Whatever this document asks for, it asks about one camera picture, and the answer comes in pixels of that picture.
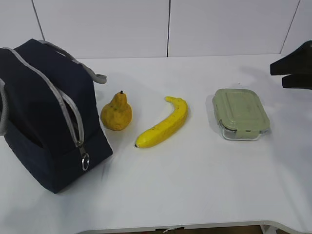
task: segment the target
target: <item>navy blue insulated bag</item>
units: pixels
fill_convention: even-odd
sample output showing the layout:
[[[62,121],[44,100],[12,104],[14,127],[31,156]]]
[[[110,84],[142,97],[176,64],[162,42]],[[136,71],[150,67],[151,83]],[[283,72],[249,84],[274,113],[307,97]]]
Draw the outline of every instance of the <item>navy blue insulated bag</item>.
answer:
[[[113,153],[93,81],[105,83],[106,76],[47,41],[0,49],[0,135],[54,193]]]

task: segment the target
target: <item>gray piping trim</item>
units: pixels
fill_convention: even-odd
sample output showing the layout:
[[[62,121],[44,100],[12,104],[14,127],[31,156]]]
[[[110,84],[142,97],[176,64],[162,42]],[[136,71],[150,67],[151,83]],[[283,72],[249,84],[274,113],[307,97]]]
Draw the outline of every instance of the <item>gray piping trim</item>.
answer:
[[[9,106],[4,90],[5,83],[2,79],[0,79],[0,94],[2,98],[2,111],[0,111],[0,136],[4,136],[7,130],[7,121],[9,118]]]
[[[11,49],[11,48],[8,48],[8,47],[4,47],[4,49],[7,49],[9,51],[11,51],[15,57],[23,64],[25,65],[26,67],[28,67],[29,69],[31,69],[32,71],[36,72],[39,76],[41,76],[43,78],[43,80],[47,83],[48,87],[51,89],[52,93],[54,94],[54,96],[57,98],[58,102],[59,102],[59,105],[60,105],[60,108],[63,112],[63,115],[65,117],[65,120],[66,120],[66,123],[67,123],[67,126],[68,126],[68,129],[70,131],[70,134],[73,138],[73,141],[75,143],[75,145],[77,146],[77,137],[76,137],[76,134],[75,134],[75,130],[74,130],[74,126],[73,126],[73,123],[70,119],[70,116],[69,116],[69,113],[66,109],[66,106],[65,106],[65,103],[64,103],[64,100],[62,98],[62,96],[60,95],[59,91],[57,90],[57,88],[52,84],[52,82],[48,79],[48,77],[42,73],[41,71],[39,71],[38,69],[36,69],[35,67],[31,66],[30,64],[28,64],[20,55],[18,52],[16,52],[15,50]]]
[[[44,45],[48,45],[51,46],[52,48],[55,49],[55,51],[57,51],[58,53],[66,56],[67,58],[69,58],[71,61],[73,61],[76,64],[81,65],[86,72],[89,74],[89,76],[91,76],[92,80],[96,83],[99,84],[105,84],[107,81],[107,77],[105,75],[101,75],[101,74],[95,74],[94,71],[92,71],[92,69],[90,69],[89,67],[87,67],[86,65],[84,65],[83,63],[77,61],[71,54],[69,54],[67,51],[63,50],[62,48],[46,41],[46,40],[38,40],[40,43],[44,44]]]

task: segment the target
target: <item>white wall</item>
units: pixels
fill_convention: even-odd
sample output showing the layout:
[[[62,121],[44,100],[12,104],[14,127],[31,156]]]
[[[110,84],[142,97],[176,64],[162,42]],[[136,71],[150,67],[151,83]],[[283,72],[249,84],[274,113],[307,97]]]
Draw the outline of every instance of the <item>white wall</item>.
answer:
[[[291,53],[308,40],[312,40],[312,0],[301,0],[282,54]]]
[[[31,1],[1,0],[0,48],[14,48],[31,38],[42,39]]]
[[[280,53],[298,2],[171,0],[169,56]]]
[[[42,39],[31,2],[0,0],[0,47]],[[278,54],[284,41],[282,54],[288,54],[312,39],[312,0],[298,3],[171,0],[169,56]],[[167,55],[169,0],[34,0],[34,4],[45,39],[77,58]]]
[[[165,57],[169,0],[35,0],[45,39],[78,58]]]

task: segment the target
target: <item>food container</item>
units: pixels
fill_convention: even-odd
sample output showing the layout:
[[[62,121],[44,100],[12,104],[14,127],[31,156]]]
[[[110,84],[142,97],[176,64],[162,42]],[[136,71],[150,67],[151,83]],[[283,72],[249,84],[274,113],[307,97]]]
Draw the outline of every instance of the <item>food container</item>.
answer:
[[[257,94],[248,89],[219,89],[213,98],[214,115],[227,140],[257,140],[270,120]]]

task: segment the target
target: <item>yellow banana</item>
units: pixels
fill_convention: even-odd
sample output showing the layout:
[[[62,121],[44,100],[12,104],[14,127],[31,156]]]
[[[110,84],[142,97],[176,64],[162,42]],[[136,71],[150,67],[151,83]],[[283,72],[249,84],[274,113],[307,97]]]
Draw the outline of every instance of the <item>yellow banana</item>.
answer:
[[[136,147],[149,148],[155,146],[169,138],[185,123],[188,114],[187,102],[175,97],[166,97],[165,100],[171,102],[175,110],[162,122],[142,133],[136,140]]]

